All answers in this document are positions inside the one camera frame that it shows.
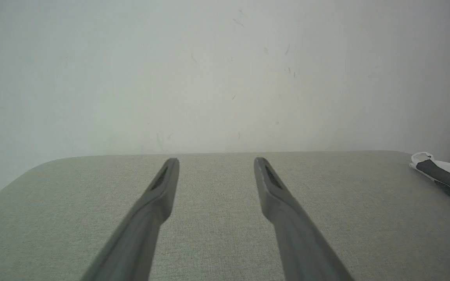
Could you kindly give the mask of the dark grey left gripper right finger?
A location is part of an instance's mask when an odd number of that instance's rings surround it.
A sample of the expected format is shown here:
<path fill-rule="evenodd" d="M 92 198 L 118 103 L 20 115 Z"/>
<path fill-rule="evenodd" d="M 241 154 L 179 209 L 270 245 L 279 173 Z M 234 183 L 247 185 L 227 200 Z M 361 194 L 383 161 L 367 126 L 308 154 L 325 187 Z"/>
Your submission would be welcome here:
<path fill-rule="evenodd" d="M 255 158 L 261 210 L 273 224 L 287 281 L 352 281 L 353 277 L 266 158 Z"/>

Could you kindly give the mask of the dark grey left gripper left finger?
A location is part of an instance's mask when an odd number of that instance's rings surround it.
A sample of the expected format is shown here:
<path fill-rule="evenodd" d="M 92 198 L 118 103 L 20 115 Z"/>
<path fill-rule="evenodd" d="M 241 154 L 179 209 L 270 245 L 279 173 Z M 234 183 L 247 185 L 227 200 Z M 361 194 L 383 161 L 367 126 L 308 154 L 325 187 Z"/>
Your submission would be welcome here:
<path fill-rule="evenodd" d="M 170 217 L 180 173 L 168 158 L 82 276 L 83 281 L 147 281 L 161 225 Z"/>

